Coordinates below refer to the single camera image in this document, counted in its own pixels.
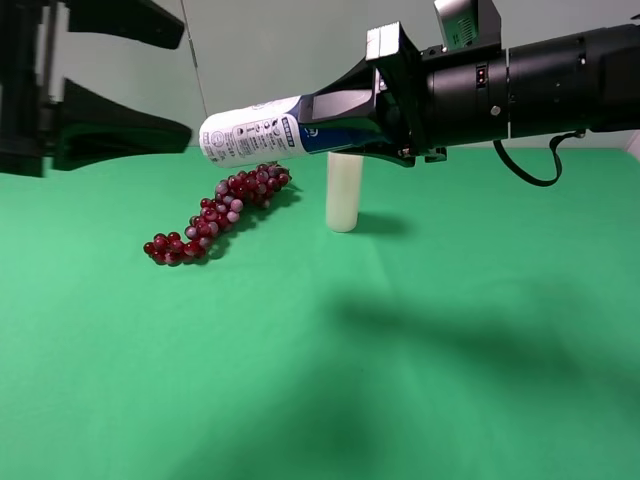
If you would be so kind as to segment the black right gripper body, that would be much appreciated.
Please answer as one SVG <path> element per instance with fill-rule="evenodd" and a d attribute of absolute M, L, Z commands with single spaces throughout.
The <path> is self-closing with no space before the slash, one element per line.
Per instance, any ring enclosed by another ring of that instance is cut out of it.
<path fill-rule="evenodd" d="M 427 163 L 445 161 L 447 150 L 435 147 L 427 132 L 422 53 L 400 22 L 367 32 L 365 60 L 375 70 L 375 84 L 389 105 L 384 126 L 400 159 L 408 163 L 418 157 Z"/>

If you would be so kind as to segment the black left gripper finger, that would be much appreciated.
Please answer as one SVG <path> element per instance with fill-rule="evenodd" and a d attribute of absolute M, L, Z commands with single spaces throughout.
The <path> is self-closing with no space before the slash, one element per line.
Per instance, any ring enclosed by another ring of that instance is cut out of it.
<path fill-rule="evenodd" d="M 64 1 L 68 30 L 96 33 L 177 49 L 185 30 L 178 17 L 149 0 Z"/>
<path fill-rule="evenodd" d="M 56 114 L 53 168 L 75 170 L 102 161 L 183 152 L 192 130 L 127 108 L 67 79 Z"/>

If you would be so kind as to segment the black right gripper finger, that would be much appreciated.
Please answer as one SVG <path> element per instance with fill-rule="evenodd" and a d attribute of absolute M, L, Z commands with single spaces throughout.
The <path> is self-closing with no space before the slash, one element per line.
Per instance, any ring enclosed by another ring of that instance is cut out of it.
<path fill-rule="evenodd" d="M 404 153 L 402 149 L 387 143 L 350 147 L 345 149 L 344 153 L 384 160 L 403 168 L 412 168 L 416 163 L 416 157 L 411 155 L 410 152 Z"/>
<path fill-rule="evenodd" d="M 382 131 L 378 94 L 377 70 L 360 60 L 338 80 L 301 97 L 298 124 L 315 129 Z"/>

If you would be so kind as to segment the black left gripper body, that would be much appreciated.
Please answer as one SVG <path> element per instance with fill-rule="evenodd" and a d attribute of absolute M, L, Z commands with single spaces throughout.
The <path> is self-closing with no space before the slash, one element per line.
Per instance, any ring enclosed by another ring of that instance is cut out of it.
<path fill-rule="evenodd" d="M 41 177 L 62 132 L 51 96 L 58 1 L 1 3 L 1 171 Z"/>

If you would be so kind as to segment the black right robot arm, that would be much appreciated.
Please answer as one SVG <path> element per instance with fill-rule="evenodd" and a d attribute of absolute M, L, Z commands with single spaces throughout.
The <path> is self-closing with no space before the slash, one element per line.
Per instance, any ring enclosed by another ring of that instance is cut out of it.
<path fill-rule="evenodd" d="M 639 28 L 625 24 L 505 49 L 497 34 L 419 50 L 399 23 L 372 29 L 365 57 L 304 95 L 300 126 L 344 130 L 341 151 L 412 167 L 449 147 L 639 126 Z"/>

